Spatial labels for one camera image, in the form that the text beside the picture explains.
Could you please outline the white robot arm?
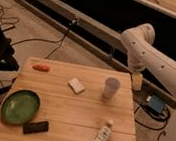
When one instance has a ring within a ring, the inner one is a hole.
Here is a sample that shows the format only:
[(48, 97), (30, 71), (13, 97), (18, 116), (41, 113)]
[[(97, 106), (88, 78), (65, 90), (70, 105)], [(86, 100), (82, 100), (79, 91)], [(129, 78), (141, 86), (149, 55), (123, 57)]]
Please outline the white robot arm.
[[(127, 50), (128, 67), (133, 73), (145, 68), (176, 98), (176, 61), (155, 49), (155, 30), (150, 23), (129, 28), (121, 33), (121, 42)], [(176, 108), (167, 125), (163, 141), (176, 141)]]

